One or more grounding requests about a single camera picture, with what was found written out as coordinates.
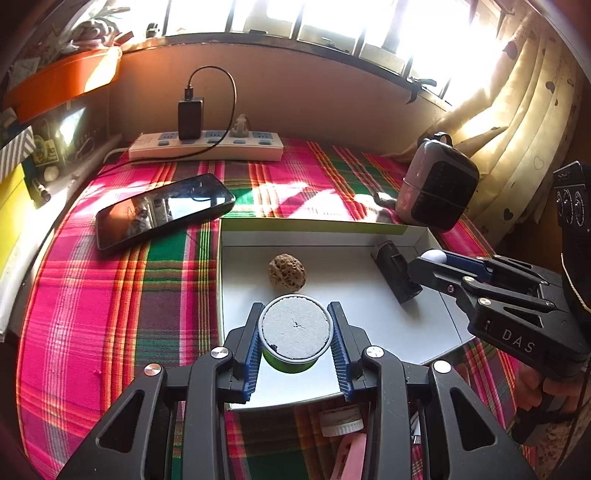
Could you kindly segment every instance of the windowsill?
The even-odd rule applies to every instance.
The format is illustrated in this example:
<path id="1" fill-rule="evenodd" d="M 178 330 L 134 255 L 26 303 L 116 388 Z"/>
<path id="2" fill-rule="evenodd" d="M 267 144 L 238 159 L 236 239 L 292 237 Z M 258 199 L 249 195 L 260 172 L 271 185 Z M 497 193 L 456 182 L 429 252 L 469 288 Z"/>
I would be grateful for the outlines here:
<path id="1" fill-rule="evenodd" d="M 325 47 L 322 45 L 308 43 L 300 40 L 292 40 L 290 38 L 274 37 L 273 35 L 253 33 L 186 33 L 179 35 L 169 35 L 166 37 L 148 38 L 138 43 L 124 44 L 121 48 L 124 54 L 126 54 L 141 50 L 147 50 L 150 48 L 164 47 L 170 45 L 205 43 L 225 43 L 237 45 L 254 45 L 271 48 L 284 48 L 286 50 L 307 53 L 315 55 L 317 57 L 322 57 L 324 59 L 338 61 L 340 63 L 344 63 L 346 65 L 350 65 L 352 67 L 376 75 L 380 78 L 383 78 L 384 80 L 387 80 L 395 85 L 398 85 L 408 90 L 410 98 L 412 83 L 409 80 L 402 78 L 399 74 L 394 73 L 391 70 L 388 70 L 380 65 L 377 65 L 376 63 L 369 61 L 369 58 L 379 60 L 381 59 L 381 56 L 377 56 L 375 52 L 373 52 L 372 54 L 370 50 L 373 51 L 377 49 L 377 47 L 369 48 L 368 50 L 368 45 L 364 47 L 364 49 L 361 52 L 361 58 L 359 58 L 348 53 L 336 50 L 334 48 Z M 392 66 L 397 66 L 396 62 L 393 60 L 391 60 L 390 63 L 392 64 Z M 436 105 L 444 111 L 448 111 L 451 108 L 451 105 L 449 103 L 440 99 L 437 95 L 427 91 L 425 88 L 421 89 L 418 96 L 426 100 L 427 102 Z"/>

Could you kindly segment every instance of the orange container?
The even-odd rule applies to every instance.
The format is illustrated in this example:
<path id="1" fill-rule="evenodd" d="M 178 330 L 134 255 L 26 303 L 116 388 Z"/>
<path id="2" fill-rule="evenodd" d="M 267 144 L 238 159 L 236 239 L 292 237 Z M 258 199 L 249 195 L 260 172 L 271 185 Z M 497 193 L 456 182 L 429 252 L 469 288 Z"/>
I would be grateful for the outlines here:
<path id="1" fill-rule="evenodd" d="M 2 109 L 14 108 L 25 123 L 55 106 L 117 79 L 119 47 L 85 51 L 52 63 L 6 93 Z"/>

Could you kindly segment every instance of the walnut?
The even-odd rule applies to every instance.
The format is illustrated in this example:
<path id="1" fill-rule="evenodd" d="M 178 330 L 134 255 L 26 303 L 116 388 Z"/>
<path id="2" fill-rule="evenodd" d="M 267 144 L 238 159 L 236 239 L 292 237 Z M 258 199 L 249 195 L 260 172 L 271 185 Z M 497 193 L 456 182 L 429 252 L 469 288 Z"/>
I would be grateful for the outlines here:
<path id="1" fill-rule="evenodd" d="M 269 281 L 275 288 L 294 293 L 306 283 L 306 271 L 296 257 L 288 254 L 277 255 L 269 263 Z"/>

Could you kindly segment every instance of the white ball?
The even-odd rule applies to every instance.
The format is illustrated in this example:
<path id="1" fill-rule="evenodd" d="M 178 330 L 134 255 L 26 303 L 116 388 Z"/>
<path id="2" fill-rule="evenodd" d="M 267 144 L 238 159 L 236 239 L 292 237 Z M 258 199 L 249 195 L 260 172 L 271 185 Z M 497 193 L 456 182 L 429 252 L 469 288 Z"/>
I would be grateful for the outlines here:
<path id="1" fill-rule="evenodd" d="M 58 178 L 59 175 L 60 170 L 55 165 L 47 167 L 43 172 L 43 178 L 45 178 L 46 181 L 54 181 Z"/>
<path id="2" fill-rule="evenodd" d="M 445 252 L 443 250 L 438 250 L 436 248 L 432 250 L 427 250 L 423 255 L 421 255 L 421 258 L 426 258 L 427 260 L 431 260 L 435 263 L 447 263 L 447 255 L 445 254 Z"/>

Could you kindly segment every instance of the blue gripper pad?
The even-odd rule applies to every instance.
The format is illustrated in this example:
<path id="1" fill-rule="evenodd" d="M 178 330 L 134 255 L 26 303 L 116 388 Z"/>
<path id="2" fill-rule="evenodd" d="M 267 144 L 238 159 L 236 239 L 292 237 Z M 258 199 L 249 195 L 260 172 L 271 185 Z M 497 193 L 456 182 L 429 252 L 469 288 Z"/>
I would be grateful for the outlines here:
<path id="1" fill-rule="evenodd" d="M 345 400 L 350 401 L 353 397 L 353 384 L 350 380 L 349 356 L 345 350 L 343 336 L 341 335 L 339 324 L 336 321 L 335 311 L 332 305 L 329 305 L 327 309 L 333 319 L 333 325 L 335 328 L 333 339 L 330 343 L 330 350 L 332 351 L 333 362 L 335 363 L 336 378 L 339 382 L 341 392 L 345 395 Z"/>
<path id="2" fill-rule="evenodd" d="M 492 273 L 489 272 L 484 263 L 474 258 L 465 257 L 464 255 L 457 255 L 452 252 L 445 252 L 447 257 L 447 265 L 458 268 L 465 272 L 471 273 L 478 281 L 490 283 L 492 281 Z"/>
<path id="3" fill-rule="evenodd" d="M 258 328 L 255 328 L 244 365 L 244 387 L 242 389 L 242 395 L 245 402 L 251 399 L 252 392 L 256 388 L 256 379 L 258 378 L 258 371 L 261 366 L 262 349 L 263 346 L 258 335 Z"/>

